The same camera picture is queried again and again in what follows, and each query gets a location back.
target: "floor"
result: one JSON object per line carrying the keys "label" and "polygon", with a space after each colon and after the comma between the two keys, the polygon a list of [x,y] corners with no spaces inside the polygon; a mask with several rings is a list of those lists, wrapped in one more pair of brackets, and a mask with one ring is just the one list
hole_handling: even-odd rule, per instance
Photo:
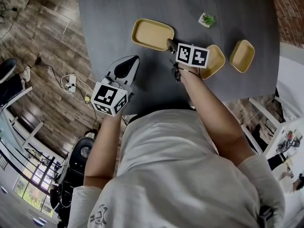
{"label": "floor", "polygon": [[[30,0],[27,7],[19,12],[10,32],[0,40],[0,60],[16,58],[16,72],[33,66],[38,54],[43,64],[53,67],[58,80],[73,73],[91,88],[94,87],[78,0]],[[19,116],[28,130],[33,130],[43,121],[44,126],[37,133],[37,138],[56,153],[65,155],[87,130],[93,128],[94,111],[61,89],[48,66],[32,68],[31,81],[27,86],[34,89],[14,103],[10,110]],[[82,83],[78,86],[83,94],[90,91]],[[82,100],[79,90],[76,97]],[[269,95],[258,100],[265,104],[272,98],[273,95]],[[227,103],[227,106],[241,123],[257,113],[248,100]],[[281,112],[276,104],[270,103],[267,107],[271,112]],[[97,115],[95,128],[103,117],[102,114]],[[257,115],[248,126],[253,130],[258,122],[263,121],[265,119]],[[267,139],[266,131],[263,131],[263,136]]]}

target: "yellow bowl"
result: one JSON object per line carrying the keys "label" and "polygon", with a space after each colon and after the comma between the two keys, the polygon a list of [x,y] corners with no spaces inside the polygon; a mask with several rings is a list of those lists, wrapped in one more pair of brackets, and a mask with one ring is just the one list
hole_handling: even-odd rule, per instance
{"label": "yellow bowl", "polygon": [[247,40],[237,43],[230,56],[230,64],[240,73],[245,73],[255,56],[255,48]]}
{"label": "yellow bowl", "polygon": [[137,20],[132,32],[134,43],[158,51],[168,50],[167,39],[173,37],[172,27],[151,19]]}
{"label": "yellow bowl", "polygon": [[225,56],[217,45],[207,47],[210,50],[209,59],[206,68],[199,69],[199,75],[202,79],[210,78],[218,72],[226,62]]}

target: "desk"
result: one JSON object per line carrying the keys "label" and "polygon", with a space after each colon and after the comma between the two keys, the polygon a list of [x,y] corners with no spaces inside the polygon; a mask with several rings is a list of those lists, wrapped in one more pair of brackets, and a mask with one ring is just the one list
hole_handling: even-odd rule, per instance
{"label": "desk", "polygon": [[[278,154],[276,152],[278,145],[286,139],[286,134],[289,131],[295,131],[295,129],[300,130],[300,132],[303,134],[303,130],[304,130],[304,118],[298,118],[295,119],[293,121],[287,122],[287,123],[282,123],[280,124],[280,126],[278,127],[278,129],[275,131],[274,136],[272,137],[270,143],[268,144],[267,148],[264,151],[264,155],[267,159],[270,159],[271,157],[274,157],[276,154]],[[296,148],[303,148],[303,140],[301,141],[301,145],[300,147]]]}
{"label": "desk", "polygon": [[[140,67],[133,83],[135,93],[125,114],[137,114],[156,105],[189,101],[172,74],[169,51],[141,47],[131,40],[136,20],[153,19],[174,28],[175,39],[199,47],[218,45],[226,64],[205,82],[221,101],[272,94],[279,67],[279,31],[273,0],[79,0],[86,47],[96,81],[109,65],[138,55]],[[216,16],[205,28],[200,15]],[[256,56],[245,74],[229,64],[237,41],[247,39]]]}

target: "black and white marker cube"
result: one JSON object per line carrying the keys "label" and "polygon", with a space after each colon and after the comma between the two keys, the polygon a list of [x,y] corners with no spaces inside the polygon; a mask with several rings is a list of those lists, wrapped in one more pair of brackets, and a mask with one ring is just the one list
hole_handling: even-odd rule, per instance
{"label": "black and white marker cube", "polygon": [[205,48],[179,43],[175,61],[190,67],[206,68],[209,52]]}
{"label": "black and white marker cube", "polygon": [[116,116],[128,103],[128,92],[111,85],[97,82],[91,101],[97,111]]}

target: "window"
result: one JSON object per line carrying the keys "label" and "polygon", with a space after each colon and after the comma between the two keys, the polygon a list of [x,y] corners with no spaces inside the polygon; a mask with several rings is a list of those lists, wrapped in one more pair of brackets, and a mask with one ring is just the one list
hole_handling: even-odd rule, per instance
{"label": "window", "polygon": [[[40,184],[41,178],[43,177],[43,173],[46,169],[47,167],[42,165],[39,161],[31,159],[30,162],[26,164],[26,168],[24,168],[23,173],[28,178],[31,178],[36,184]],[[52,176],[52,173],[52,170],[47,172],[49,176]],[[40,186],[45,190],[49,190],[52,181],[53,180],[51,178],[45,176]],[[41,192],[22,176],[19,176],[13,190],[31,206],[35,207],[43,214],[53,217],[54,210],[51,207],[49,195]]]}
{"label": "window", "polygon": [[5,167],[7,166],[7,161],[5,160],[5,158],[0,154],[0,167],[2,169],[5,169]]}

